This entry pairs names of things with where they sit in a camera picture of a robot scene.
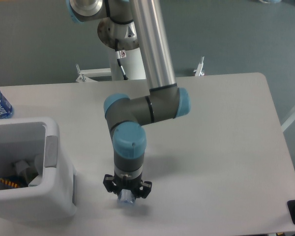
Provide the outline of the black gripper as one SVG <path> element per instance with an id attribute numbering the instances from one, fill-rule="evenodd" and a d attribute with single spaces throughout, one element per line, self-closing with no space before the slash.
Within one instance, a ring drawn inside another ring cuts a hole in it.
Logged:
<path id="1" fill-rule="evenodd" d="M 118 195 L 123 189 L 130 190 L 134 197 L 146 199 L 152 190 L 152 182 L 142 182 L 142 174 L 134 179 L 120 178 L 118 175 L 105 174 L 103 184 L 109 193 Z"/>

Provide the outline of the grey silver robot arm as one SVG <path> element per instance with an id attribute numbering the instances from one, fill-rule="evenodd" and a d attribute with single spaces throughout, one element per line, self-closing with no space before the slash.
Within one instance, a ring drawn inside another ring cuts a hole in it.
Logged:
<path id="1" fill-rule="evenodd" d="M 143 126 L 184 116 L 191 109 L 187 90 L 177 86 L 160 2 L 68 0 L 66 5 L 74 22 L 100 20 L 98 37 L 114 51 L 118 66 L 122 66 L 122 53 L 141 52 L 149 95 L 131 99 L 117 93 L 104 102 L 114 174 L 105 175 L 103 184 L 119 198 L 146 198 L 152 183 L 142 180 L 147 146 Z"/>

